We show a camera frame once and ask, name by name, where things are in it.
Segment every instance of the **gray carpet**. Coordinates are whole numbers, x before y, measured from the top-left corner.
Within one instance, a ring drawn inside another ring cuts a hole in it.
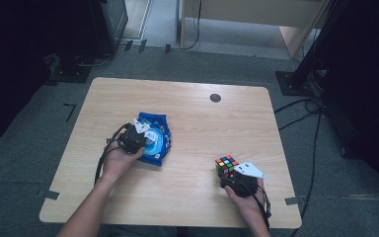
[[[249,56],[146,48],[118,50],[107,64],[95,67],[87,83],[42,86],[0,138],[0,236],[54,236],[60,224],[38,219],[92,79],[99,76],[262,86],[275,109],[302,99],[282,96],[274,71],[294,71],[298,62]],[[71,107],[77,105],[69,118]],[[278,126],[307,114],[298,104],[276,115]],[[301,201],[312,174],[313,137],[318,116],[284,129],[280,135],[293,186]],[[322,115],[313,191],[296,236],[379,236],[379,175],[361,160],[340,155],[336,132]],[[272,236],[292,230],[271,229]]]

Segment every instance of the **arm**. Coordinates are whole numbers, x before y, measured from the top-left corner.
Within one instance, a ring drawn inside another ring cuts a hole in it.
[[[258,179],[258,185],[264,188],[264,181]],[[238,206],[238,210],[242,218],[247,223],[255,237],[270,237],[266,228],[264,218],[261,214],[260,208],[253,197],[238,197],[235,192],[228,186],[224,188],[229,198]],[[257,192],[258,200],[264,205],[264,196]]]
[[[104,162],[103,175],[67,220],[57,236],[97,236],[115,183],[125,175],[131,164],[141,157],[143,148],[136,154],[127,154],[113,143]]]

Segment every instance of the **hole in table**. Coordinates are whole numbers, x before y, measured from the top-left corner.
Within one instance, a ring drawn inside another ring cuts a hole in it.
[[[221,101],[221,97],[218,94],[211,94],[210,100],[214,103],[219,103]]]

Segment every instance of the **wrist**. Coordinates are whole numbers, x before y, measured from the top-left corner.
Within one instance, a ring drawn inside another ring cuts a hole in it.
[[[110,175],[102,175],[101,178],[97,181],[97,184],[112,190],[115,186],[115,183],[117,181],[117,177],[110,176]]]

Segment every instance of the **black tape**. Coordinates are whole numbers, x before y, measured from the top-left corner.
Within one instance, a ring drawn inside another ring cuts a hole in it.
[[[67,119],[66,119],[66,121],[69,121],[70,118],[71,118],[72,115],[73,115],[73,112],[74,112],[75,109],[76,109],[76,105],[70,105],[70,104],[66,104],[66,103],[64,103],[63,106],[70,106],[70,107],[72,107],[72,110],[70,110],[69,116],[68,116]]]
[[[128,41],[127,45],[125,46],[124,51],[129,51],[132,45],[133,45],[133,40]]]
[[[38,198],[58,199],[60,193],[54,191],[38,191]]]
[[[145,39],[145,40],[143,40],[143,41],[141,42],[141,45],[140,45],[140,47],[138,48],[138,52],[142,52],[142,51],[144,51],[144,48],[146,47],[146,43],[147,43],[147,39]]]
[[[169,53],[170,51],[171,51],[171,45],[170,44],[166,44],[165,53]]]
[[[286,205],[292,205],[292,204],[297,204],[297,203],[298,203],[297,197],[289,197],[285,199]]]

